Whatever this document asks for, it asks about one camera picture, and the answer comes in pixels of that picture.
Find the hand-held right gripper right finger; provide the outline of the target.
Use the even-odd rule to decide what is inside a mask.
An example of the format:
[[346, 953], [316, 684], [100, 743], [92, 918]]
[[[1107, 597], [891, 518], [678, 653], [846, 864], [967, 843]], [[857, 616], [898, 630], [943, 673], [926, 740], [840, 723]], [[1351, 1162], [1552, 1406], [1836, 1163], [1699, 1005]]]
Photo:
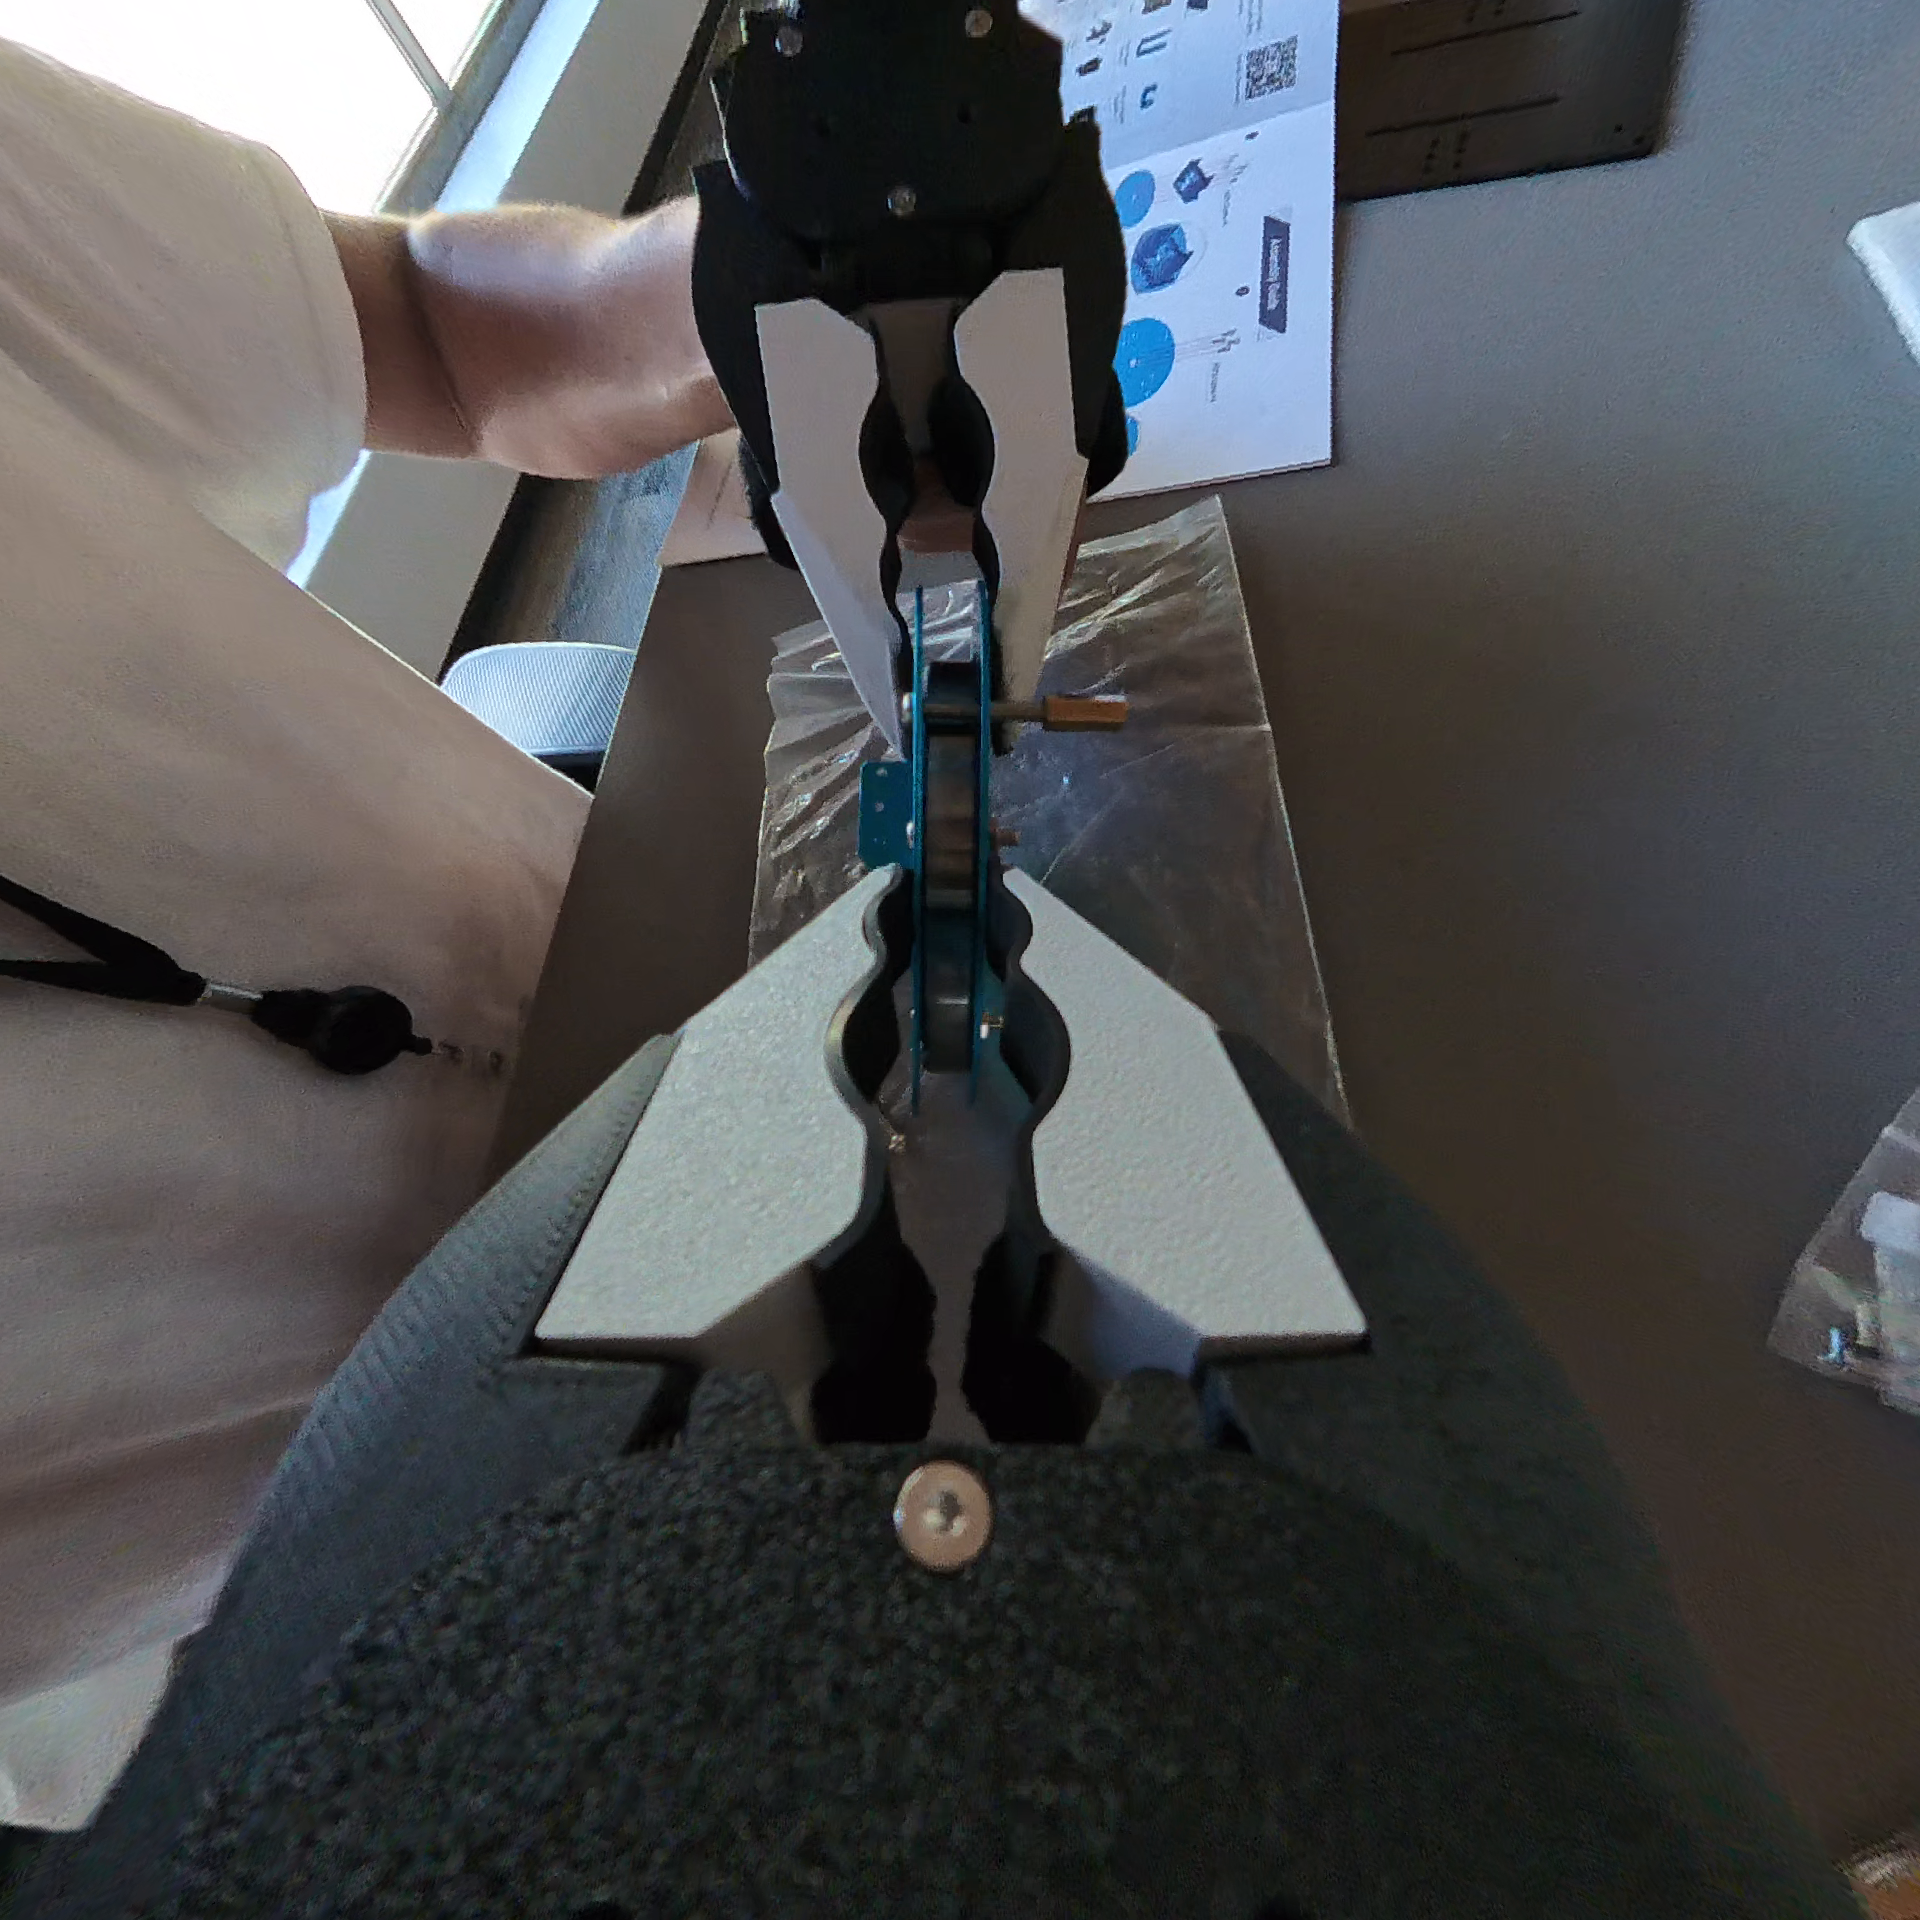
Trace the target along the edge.
[[1080, 1444], [1119, 1378], [1346, 1352], [1366, 1318], [1215, 1024], [1019, 871], [988, 887], [995, 1067], [1019, 1090], [960, 1393]]

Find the person's left hand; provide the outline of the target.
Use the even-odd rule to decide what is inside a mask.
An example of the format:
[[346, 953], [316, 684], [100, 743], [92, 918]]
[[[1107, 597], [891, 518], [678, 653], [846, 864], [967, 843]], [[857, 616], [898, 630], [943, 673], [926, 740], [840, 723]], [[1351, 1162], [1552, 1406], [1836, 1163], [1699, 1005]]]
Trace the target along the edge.
[[931, 457], [919, 457], [909, 505], [898, 525], [898, 547], [919, 556], [952, 556], [971, 551], [971, 537], [974, 511], [947, 489]]

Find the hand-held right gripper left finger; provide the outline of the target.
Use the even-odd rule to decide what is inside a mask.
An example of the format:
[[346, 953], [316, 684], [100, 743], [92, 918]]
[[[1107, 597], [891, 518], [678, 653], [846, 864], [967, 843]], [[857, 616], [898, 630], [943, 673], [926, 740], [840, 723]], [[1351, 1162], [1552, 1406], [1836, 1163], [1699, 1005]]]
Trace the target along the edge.
[[541, 1352], [764, 1373], [822, 1440], [926, 1434], [933, 1290], [876, 1110], [907, 908], [901, 869], [870, 871], [675, 1031]]

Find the black flat device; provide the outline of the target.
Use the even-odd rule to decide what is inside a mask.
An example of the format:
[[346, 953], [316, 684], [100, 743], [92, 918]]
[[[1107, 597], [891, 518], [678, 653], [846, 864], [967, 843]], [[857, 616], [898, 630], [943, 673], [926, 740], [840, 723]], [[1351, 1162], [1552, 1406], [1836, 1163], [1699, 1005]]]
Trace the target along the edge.
[[1683, 3], [1345, 10], [1335, 203], [1637, 161], [1657, 148]]

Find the clear plastic bag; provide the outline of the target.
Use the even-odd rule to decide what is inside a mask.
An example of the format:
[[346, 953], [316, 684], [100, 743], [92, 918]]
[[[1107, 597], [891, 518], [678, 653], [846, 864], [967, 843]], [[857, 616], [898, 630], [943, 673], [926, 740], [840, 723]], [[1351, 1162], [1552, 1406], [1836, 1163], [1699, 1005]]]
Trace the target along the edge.
[[[1080, 547], [1042, 694], [1119, 695], [1117, 733], [1035, 733], [995, 761], [1008, 862], [1351, 1121], [1218, 496]], [[774, 640], [750, 963], [840, 895], [857, 773], [884, 754], [826, 622]]]

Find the pile of small hardware bags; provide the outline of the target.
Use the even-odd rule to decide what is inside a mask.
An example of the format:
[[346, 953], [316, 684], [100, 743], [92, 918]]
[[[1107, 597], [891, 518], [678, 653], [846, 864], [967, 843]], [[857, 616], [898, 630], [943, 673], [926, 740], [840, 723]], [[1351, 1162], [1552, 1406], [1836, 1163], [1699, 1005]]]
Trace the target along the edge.
[[1766, 1346], [1916, 1414], [1916, 1094], [1796, 1258]]

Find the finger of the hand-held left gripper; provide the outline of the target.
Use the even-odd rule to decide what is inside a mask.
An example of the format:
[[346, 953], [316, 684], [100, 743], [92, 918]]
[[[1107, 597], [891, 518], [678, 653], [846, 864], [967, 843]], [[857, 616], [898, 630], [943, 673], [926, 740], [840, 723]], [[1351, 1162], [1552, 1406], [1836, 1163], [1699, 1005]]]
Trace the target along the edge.
[[914, 461], [874, 323], [819, 299], [756, 306], [774, 451], [771, 508], [853, 690], [901, 747], [898, 526]]
[[971, 550], [988, 588], [998, 695], [1029, 702], [1063, 595], [1088, 460], [1074, 433], [1063, 271], [1007, 271], [952, 323], [963, 401], [984, 416]]

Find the white foam sheet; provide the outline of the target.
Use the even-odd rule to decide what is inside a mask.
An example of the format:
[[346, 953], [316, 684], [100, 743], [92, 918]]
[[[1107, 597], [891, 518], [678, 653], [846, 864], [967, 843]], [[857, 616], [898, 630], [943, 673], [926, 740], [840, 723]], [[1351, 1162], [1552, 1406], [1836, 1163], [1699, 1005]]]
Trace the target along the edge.
[[1847, 237], [1912, 361], [1920, 357], [1920, 206], [1861, 217]]

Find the person's left forearm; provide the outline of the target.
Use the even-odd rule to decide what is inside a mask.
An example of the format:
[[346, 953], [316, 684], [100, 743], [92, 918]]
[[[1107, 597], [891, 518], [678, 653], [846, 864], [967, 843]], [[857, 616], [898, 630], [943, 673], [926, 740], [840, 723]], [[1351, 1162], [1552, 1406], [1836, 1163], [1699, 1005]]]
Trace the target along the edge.
[[606, 478], [732, 429], [698, 339], [698, 206], [323, 217], [364, 350], [364, 447]]

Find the grey desk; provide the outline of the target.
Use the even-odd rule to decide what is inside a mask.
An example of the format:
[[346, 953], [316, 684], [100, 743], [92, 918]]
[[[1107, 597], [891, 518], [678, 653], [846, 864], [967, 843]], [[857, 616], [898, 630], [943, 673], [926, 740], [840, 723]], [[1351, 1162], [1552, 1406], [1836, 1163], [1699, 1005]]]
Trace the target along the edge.
[[1916, 1816], [1916, 1420], [1766, 1352], [1916, 1089], [1913, 3], [1692, 3], [1654, 154], [1338, 209], [1224, 489], [1370, 1148], [1566, 1370], [1831, 1854]]

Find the blue round rotating base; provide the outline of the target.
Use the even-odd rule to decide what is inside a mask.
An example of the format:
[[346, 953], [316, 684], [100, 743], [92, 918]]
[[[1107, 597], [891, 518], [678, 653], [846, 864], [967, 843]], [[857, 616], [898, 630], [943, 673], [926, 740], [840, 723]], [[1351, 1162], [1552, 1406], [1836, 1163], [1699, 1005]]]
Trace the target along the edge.
[[901, 753], [860, 774], [857, 855], [897, 864], [907, 909], [907, 1100], [919, 1112], [931, 1074], [978, 1083], [995, 1031], [988, 972], [988, 878], [995, 864], [988, 790], [995, 761], [988, 592], [967, 592], [970, 636], [957, 656], [926, 642], [923, 588], [909, 615]]

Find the white assembly guide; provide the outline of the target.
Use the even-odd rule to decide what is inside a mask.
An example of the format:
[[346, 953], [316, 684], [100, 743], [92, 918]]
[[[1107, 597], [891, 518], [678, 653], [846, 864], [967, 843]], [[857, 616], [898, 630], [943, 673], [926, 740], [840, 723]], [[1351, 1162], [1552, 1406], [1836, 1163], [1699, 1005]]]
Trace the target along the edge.
[[1329, 457], [1335, 3], [1018, 3], [1122, 222], [1117, 496]]

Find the white mesh chair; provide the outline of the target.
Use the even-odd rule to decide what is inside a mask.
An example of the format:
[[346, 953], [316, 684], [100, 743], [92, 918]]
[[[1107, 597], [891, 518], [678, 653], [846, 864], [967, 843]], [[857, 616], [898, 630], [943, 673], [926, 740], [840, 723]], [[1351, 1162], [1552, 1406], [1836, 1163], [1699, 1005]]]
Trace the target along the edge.
[[515, 749], [594, 791], [636, 650], [585, 640], [515, 640], [453, 659], [441, 690]]

